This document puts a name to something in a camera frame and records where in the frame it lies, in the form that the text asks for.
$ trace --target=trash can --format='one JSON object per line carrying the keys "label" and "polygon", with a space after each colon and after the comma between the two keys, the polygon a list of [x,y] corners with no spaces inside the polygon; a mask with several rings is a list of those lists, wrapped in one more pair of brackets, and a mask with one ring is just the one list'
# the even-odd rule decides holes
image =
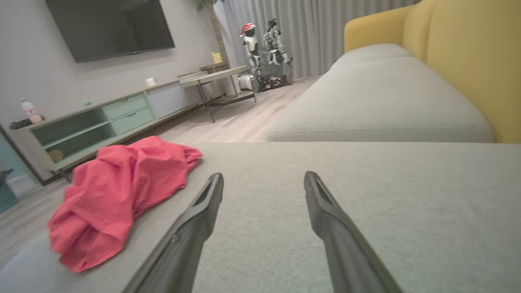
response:
{"label": "trash can", "polygon": [[7,176],[11,172],[13,172],[13,169],[0,171],[0,213],[18,202],[15,193],[7,184]]}

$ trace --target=yellow armrest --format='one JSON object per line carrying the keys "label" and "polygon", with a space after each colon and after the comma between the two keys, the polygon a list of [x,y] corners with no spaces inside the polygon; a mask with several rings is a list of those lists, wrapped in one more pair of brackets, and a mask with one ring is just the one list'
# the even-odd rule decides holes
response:
{"label": "yellow armrest", "polygon": [[376,44],[402,45],[407,13],[414,5],[353,19],[345,25],[345,51]]}

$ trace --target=santa hat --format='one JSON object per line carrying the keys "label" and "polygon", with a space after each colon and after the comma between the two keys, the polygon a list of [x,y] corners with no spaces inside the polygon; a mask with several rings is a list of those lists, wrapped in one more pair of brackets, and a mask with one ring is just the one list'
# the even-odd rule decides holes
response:
{"label": "santa hat", "polygon": [[241,35],[243,35],[245,31],[253,30],[254,28],[255,24],[253,24],[253,22],[247,23],[242,27]]}

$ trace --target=wall-mounted black television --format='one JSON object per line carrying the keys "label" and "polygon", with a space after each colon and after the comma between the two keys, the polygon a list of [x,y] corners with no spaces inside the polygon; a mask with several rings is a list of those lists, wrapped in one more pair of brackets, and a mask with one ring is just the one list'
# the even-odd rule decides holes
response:
{"label": "wall-mounted black television", "polygon": [[46,0],[77,63],[173,48],[159,0]]}

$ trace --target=plastic bottle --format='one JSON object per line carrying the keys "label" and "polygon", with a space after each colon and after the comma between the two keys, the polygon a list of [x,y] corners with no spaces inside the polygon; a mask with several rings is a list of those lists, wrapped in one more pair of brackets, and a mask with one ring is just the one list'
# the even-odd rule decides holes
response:
{"label": "plastic bottle", "polygon": [[27,101],[26,99],[22,99],[22,109],[25,111],[27,116],[29,116],[29,120],[31,123],[38,123],[43,121],[43,118],[38,112],[36,112],[36,108],[33,103]]}

